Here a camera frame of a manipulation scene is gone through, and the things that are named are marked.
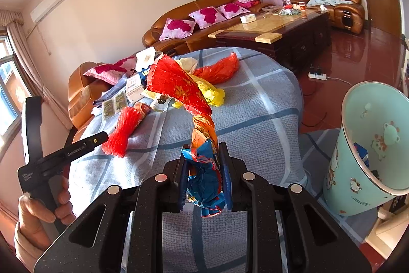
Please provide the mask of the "person's left hand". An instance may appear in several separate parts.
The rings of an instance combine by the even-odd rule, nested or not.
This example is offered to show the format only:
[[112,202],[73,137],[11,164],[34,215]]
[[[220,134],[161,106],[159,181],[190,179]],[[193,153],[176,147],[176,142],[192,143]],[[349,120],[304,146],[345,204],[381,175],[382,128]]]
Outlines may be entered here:
[[69,181],[62,177],[62,190],[58,195],[59,207],[50,211],[29,194],[24,194],[19,198],[19,228],[22,235],[36,248],[46,250],[52,243],[42,225],[42,222],[53,224],[59,220],[68,226],[75,221],[73,205],[70,202]]

